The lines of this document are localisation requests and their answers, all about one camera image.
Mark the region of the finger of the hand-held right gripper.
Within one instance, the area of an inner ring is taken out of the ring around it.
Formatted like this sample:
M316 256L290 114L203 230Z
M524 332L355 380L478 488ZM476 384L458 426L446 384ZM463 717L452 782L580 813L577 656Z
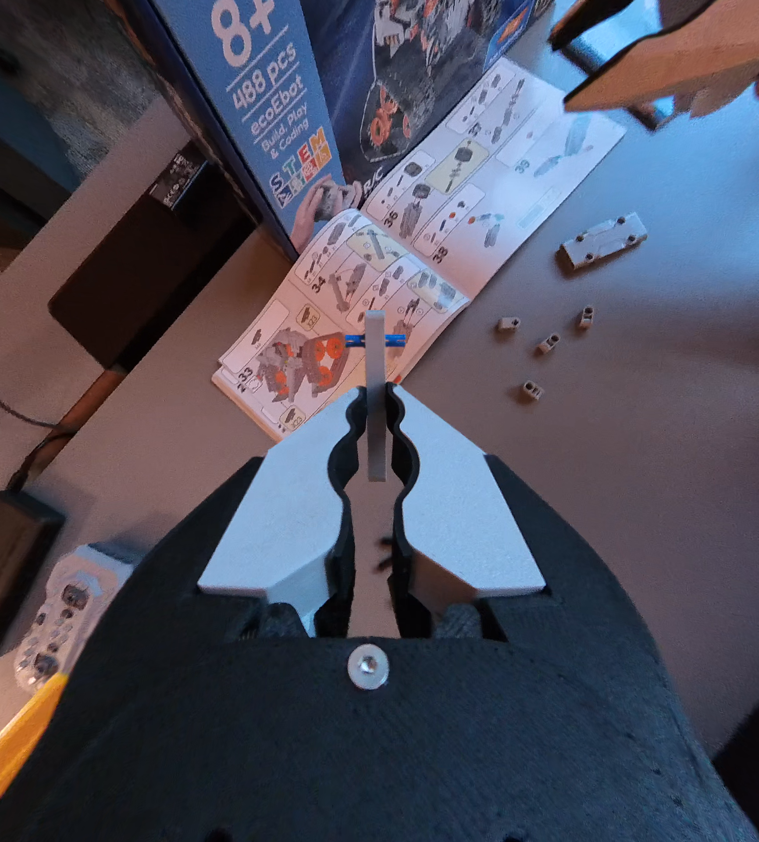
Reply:
M549 44L553 51L563 50L584 32L621 13L632 1L575 1L553 26Z
M691 117L718 111L759 75L759 36L647 36L620 50L563 97L566 112L626 109L672 98Z

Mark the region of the open white instruction booklet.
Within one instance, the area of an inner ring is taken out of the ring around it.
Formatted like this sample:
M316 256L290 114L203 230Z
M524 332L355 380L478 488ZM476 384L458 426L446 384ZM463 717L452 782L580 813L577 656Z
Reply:
M400 383L501 266L624 135L506 58L379 180L361 209L323 197L314 236L212 383L280 441L365 383L368 310L403 347Z

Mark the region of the yellow plastic parts bin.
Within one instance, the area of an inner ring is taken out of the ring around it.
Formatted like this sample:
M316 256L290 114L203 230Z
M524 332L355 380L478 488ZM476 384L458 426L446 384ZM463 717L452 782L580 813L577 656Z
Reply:
M68 682L66 673L53 676L0 732L0 798L46 732Z

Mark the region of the grey control module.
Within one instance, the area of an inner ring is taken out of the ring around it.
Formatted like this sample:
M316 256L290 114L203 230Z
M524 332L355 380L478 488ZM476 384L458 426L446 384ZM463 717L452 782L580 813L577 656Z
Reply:
M70 674L108 606L143 554L107 542L80 545L61 556L44 602L16 647L16 684L34 694L57 674Z

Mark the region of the dark blue toy kit box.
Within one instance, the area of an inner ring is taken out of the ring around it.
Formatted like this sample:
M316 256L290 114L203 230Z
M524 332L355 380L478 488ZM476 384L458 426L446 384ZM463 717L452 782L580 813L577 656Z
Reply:
M532 1L108 2L282 251L360 207L548 14Z

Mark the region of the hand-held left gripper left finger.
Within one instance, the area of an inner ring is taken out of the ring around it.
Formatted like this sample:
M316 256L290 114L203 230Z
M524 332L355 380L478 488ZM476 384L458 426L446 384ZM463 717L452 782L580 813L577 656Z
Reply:
M198 579L209 595L290 605L311 637L344 637L355 582L346 485L366 390L354 387L271 447Z

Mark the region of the dark upright device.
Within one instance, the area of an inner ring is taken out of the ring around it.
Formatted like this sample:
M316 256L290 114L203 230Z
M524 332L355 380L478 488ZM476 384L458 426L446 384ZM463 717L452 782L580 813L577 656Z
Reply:
M196 142L157 179L48 301L105 371L130 372L255 230Z

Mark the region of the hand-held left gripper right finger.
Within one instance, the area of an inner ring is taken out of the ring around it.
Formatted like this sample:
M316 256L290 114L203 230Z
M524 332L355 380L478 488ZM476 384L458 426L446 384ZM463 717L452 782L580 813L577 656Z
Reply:
M453 605L541 594L546 581L489 456L400 385L387 384L402 483L388 578L401 637L431 637Z

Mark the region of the grey rectangular panel brick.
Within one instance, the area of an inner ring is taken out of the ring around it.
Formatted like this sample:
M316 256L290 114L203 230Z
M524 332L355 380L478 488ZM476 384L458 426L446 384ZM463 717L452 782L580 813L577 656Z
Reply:
M635 212L617 216L564 241L554 255L555 265L564 272L581 271L638 247L648 235Z

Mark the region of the grey perforated building beam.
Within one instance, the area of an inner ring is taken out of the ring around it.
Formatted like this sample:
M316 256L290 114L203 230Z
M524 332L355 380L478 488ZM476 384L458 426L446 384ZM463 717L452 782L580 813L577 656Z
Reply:
M385 482L387 480L385 312L366 310L364 331L367 478L370 482Z

